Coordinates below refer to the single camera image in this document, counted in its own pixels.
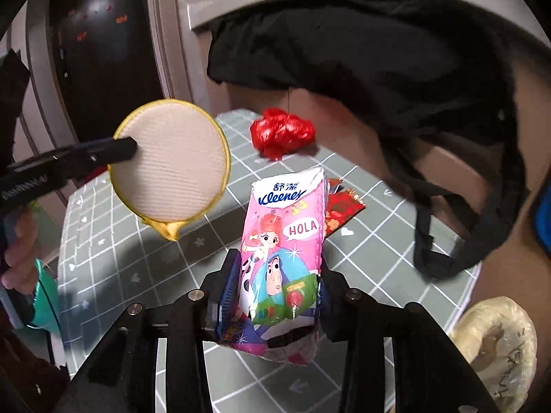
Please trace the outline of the person's left hand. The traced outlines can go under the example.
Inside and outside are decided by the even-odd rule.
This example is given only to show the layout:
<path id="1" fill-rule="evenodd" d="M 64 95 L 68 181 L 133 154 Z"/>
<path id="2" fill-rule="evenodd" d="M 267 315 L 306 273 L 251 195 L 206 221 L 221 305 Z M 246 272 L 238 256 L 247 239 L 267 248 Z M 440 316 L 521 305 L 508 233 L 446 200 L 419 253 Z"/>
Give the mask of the person's left hand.
<path id="1" fill-rule="evenodd" d="M 1 281 L 5 289 L 29 296 L 38 281 L 38 226 L 30 207 L 20 213 L 15 234 L 15 242 L 8 246 L 4 255 L 8 270 L 3 273 Z"/>

